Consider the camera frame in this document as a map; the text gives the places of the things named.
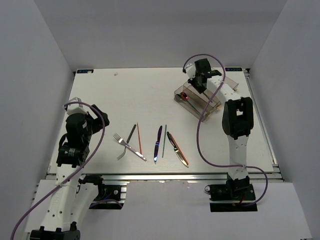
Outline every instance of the white table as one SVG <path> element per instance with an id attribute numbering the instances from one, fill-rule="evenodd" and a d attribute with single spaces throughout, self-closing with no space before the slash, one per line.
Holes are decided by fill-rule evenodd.
<path id="1" fill-rule="evenodd" d="M 243 97 L 250 96 L 243 72 L 227 72 L 230 79 L 239 83 L 237 92 Z M 125 68 L 94 69 L 93 73 L 75 75 L 70 99 L 79 97 L 85 103 L 96 104 L 108 114 L 110 125 L 106 128 L 103 142 L 85 167 L 87 174 L 163 174 L 163 173 L 221 173 L 226 168 L 206 164 L 199 156 L 196 146 L 198 119 L 174 101 L 174 91 L 187 81 L 181 68 Z M 220 165 L 229 163 L 229 144 L 222 129 L 223 108 L 219 108 L 200 127 L 200 147 L 206 158 Z M 66 132 L 65 120 L 51 157 L 49 173 L 57 172 L 58 142 Z M 148 159 L 144 162 L 133 153 L 117 160 L 123 147 L 117 144 L 113 134 L 126 139 L 135 123 L 139 123 L 142 153 Z M 187 160 L 185 167 L 166 140 L 162 158 L 164 126 L 171 132 Z M 154 148 L 159 126 L 163 125 L 158 162 L 154 164 Z M 92 151 L 101 137 L 101 132 L 92 136 Z M 130 144 L 139 149 L 137 130 Z M 266 143 L 256 112 L 254 127 L 247 144 L 247 165 L 257 166 L 272 172 L 271 150 Z"/>

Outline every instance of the fork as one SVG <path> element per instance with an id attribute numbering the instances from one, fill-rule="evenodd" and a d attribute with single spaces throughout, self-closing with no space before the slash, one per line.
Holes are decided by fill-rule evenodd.
<path id="1" fill-rule="evenodd" d="M 134 134 L 134 131 L 135 131 L 135 129 L 136 129 L 136 124 L 135 125 L 133 125 L 133 128 L 132 128 L 132 130 L 131 130 L 131 132 L 130 132 L 130 134 L 129 134 L 129 137 L 128 137 L 128 139 L 126 140 L 126 143 L 127 144 L 129 144 L 129 141 L 130 141 L 130 139 L 131 139 L 131 137 L 132 137 L 132 135 Z M 124 150 L 123 150 L 123 153 L 121 153 L 116 159 L 117 160 L 120 160 L 125 154 L 126 154 L 126 147 L 124 147 Z"/>
<path id="2" fill-rule="evenodd" d="M 117 140 L 117 142 L 122 145 L 122 146 L 125 146 L 127 149 L 129 149 L 131 152 L 133 152 L 134 154 L 136 154 L 139 158 L 141 158 L 142 160 L 144 161 L 147 161 L 147 159 L 140 153 L 138 152 L 137 150 L 135 150 L 132 146 L 130 146 L 129 144 L 127 144 L 125 142 L 125 140 L 120 137 L 118 134 L 113 134 L 113 137 L 115 138 L 115 140 Z"/>

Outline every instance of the clear plastic box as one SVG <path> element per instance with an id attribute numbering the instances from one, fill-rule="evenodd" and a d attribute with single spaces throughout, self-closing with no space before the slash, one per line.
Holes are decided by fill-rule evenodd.
<path id="1" fill-rule="evenodd" d="M 228 77 L 225 77 L 225 83 L 228 84 L 234 91 L 237 91 L 239 83 L 231 80 Z M 181 92 L 185 92 L 187 95 L 187 100 L 185 101 L 180 97 Z M 208 89 L 204 91 L 204 93 L 211 97 L 213 92 Z M 185 82 L 181 87 L 174 91 L 173 99 L 179 103 L 183 108 L 188 110 L 192 115 L 194 115 L 197 119 L 200 118 L 201 113 L 203 112 L 207 102 L 209 99 L 204 94 L 199 94 L 198 91 L 188 82 Z M 213 101 L 209 104 L 206 112 L 202 118 L 202 122 L 206 120 L 206 118 L 212 114 L 219 106 L 221 102 L 217 97 L 213 98 Z"/>

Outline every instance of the butter knife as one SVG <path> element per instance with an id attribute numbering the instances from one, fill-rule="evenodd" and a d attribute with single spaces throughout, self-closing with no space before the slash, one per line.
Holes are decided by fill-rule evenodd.
<path id="1" fill-rule="evenodd" d="M 158 160 L 158 151 L 159 151 L 161 133 L 162 133 L 162 125 L 159 127 L 158 137 L 157 137 L 157 140 L 156 140 L 155 146 L 154 146 L 154 155 L 153 155 L 154 164 L 156 164 L 157 160 Z"/>
<path id="2" fill-rule="evenodd" d="M 173 150 L 175 151 L 175 154 L 178 156 L 178 158 L 180 159 L 182 164 L 185 165 L 187 168 L 189 168 L 189 163 L 188 163 L 186 157 L 184 156 L 184 154 L 181 152 L 174 137 L 168 131 L 166 132 L 166 135 L 167 135 L 170 143 L 173 145 Z"/>

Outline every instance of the white backdrop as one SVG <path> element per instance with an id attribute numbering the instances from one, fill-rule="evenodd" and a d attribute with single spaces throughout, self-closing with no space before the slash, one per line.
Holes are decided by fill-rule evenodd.
<path id="1" fill-rule="evenodd" d="M 8 240 L 46 176 L 73 74 L 33 0 L 0 1 L 0 29 L 0 238 Z"/>
<path id="2" fill-rule="evenodd" d="M 72 70 L 181 67 L 215 54 L 250 68 L 287 0 L 35 0 Z"/>
<path id="3" fill-rule="evenodd" d="M 289 0 L 251 69 L 251 86 L 312 239 L 320 239 L 320 2 Z"/>

